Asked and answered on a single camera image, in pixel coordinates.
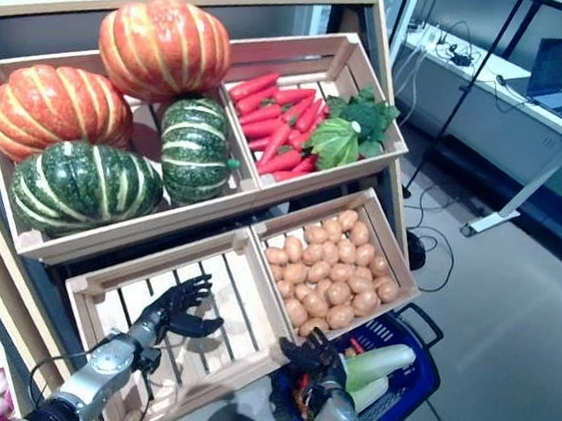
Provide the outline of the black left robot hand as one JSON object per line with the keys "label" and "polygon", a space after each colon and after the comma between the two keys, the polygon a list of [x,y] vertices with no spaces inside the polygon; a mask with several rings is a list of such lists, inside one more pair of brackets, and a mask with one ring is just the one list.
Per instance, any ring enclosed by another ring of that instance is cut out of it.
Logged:
{"label": "black left robot hand", "polygon": [[203,338],[222,327],[222,318],[202,319],[188,309],[198,307],[210,295],[210,274],[198,275],[169,288],[145,307],[128,334],[142,347],[154,346],[167,332],[188,338]]}

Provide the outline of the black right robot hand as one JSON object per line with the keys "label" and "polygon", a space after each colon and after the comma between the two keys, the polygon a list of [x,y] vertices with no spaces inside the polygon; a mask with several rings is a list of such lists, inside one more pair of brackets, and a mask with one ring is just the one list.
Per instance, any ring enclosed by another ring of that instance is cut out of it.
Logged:
{"label": "black right robot hand", "polygon": [[278,342],[280,350],[293,368],[310,374],[320,384],[345,388],[347,376],[343,360],[320,328],[313,328],[302,344],[296,345],[284,337]]}

